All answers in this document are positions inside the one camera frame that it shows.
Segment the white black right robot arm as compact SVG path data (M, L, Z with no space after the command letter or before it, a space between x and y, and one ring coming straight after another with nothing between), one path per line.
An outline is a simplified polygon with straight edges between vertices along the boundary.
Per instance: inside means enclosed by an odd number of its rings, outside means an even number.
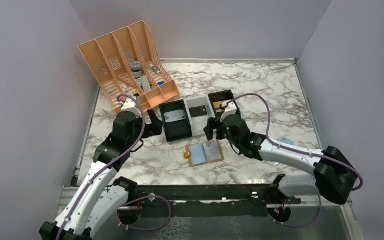
M335 147L309 149L274 141L267 135L252 132L238 114L224 119L208 118L203 129L208 140L228 140L239 154L250 159L287 165L305 172L304 175L283 177L278 189L284 196L319 195L343 205L350 193L360 189L362 176Z

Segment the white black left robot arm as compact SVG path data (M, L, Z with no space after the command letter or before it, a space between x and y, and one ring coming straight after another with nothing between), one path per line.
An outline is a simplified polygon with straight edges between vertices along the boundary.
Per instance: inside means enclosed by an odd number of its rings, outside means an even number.
M161 135L163 122L153 109L147 110L151 123L131 110L117 114L112 132L97 147L94 161L79 189L53 222L39 230L43 240L92 240L116 209L133 196L129 187L116 185L102 196L130 153L139 150L142 139Z

